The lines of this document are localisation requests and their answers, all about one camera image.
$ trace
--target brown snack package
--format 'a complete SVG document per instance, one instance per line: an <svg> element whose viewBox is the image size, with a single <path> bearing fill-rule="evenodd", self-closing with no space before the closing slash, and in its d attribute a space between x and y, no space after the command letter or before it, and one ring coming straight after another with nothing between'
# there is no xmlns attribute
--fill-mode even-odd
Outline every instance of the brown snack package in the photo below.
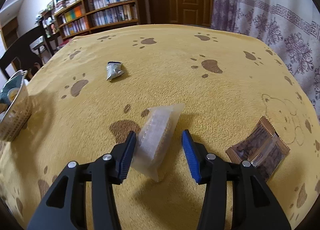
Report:
<svg viewBox="0 0 320 230"><path fill-rule="evenodd" d="M267 181L289 151L272 124L262 116L251 134L228 148L226 153L233 163L250 161Z"/></svg>

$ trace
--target metal screw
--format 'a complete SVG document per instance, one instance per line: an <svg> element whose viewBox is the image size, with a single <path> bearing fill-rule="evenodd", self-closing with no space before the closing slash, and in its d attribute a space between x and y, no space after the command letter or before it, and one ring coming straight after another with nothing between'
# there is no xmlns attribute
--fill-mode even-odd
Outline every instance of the metal screw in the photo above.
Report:
<svg viewBox="0 0 320 230"><path fill-rule="evenodd" d="M208 153L206 157L208 160L214 160L216 158L216 155L213 153Z"/></svg>
<svg viewBox="0 0 320 230"><path fill-rule="evenodd" d="M75 161L70 161L70 162L68 163L68 167L69 167L69 168L74 168L76 165L77 165L77 163L76 163Z"/></svg>
<svg viewBox="0 0 320 230"><path fill-rule="evenodd" d="M102 156L102 159L103 159L104 161L111 160L111 158L112 158L112 155L109 154L109 153L107 153L107 154L105 154L105 155Z"/></svg>
<svg viewBox="0 0 320 230"><path fill-rule="evenodd" d="M243 161L243 162L242 162L242 165L243 165L244 167L250 167L250 166L251 166L251 162L250 162L250 161Z"/></svg>

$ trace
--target yellow tablecloth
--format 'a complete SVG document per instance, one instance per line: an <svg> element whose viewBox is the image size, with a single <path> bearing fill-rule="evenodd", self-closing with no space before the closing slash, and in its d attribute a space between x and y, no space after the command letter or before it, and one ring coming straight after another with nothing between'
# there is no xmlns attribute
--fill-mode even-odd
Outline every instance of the yellow tablecloth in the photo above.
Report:
<svg viewBox="0 0 320 230"><path fill-rule="evenodd" d="M108 61L122 62L126 73L107 81ZM138 132L147 108L174 103L185 108L160 170L163 181L131 169L114 187L123 230L196 229L205 186L190 176L180 143L186 128L229 161L225 150L265 115L291 149L268 185L292 228L319 194L316 113L282 60L257 39L179 25L75 37L32 78L28 92L34 108L27 126L0 147L0 193L24 227L69 161L94 161L129 130Z"/></svg>

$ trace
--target purple curtain section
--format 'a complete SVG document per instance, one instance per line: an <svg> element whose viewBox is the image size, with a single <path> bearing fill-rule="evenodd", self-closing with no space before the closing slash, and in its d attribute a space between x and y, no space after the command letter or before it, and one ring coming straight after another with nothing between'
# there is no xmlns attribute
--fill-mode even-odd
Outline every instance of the purple curtain section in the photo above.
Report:
<svg viewBox="0 0 320 230"><path fill-rule="evenodd" d="M316 110L320 122L320 14L310 20L259 0L214 0L211 28L255 37L284 61Z"/></svg>

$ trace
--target white plastic basket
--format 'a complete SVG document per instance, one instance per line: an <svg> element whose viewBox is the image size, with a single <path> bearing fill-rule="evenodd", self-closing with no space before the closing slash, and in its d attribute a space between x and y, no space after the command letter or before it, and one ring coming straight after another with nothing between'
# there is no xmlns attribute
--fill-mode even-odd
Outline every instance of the white plastic basket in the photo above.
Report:
<svg viewBox="0 0 320 230"><path fill-rule="evenodd" d="M18 94L0 122L0 140L2 141L13 141L31 115L32 102L24 83L27 73L27 71L18 70L8 80L10 81L17 75L23 75Z"/></svg>

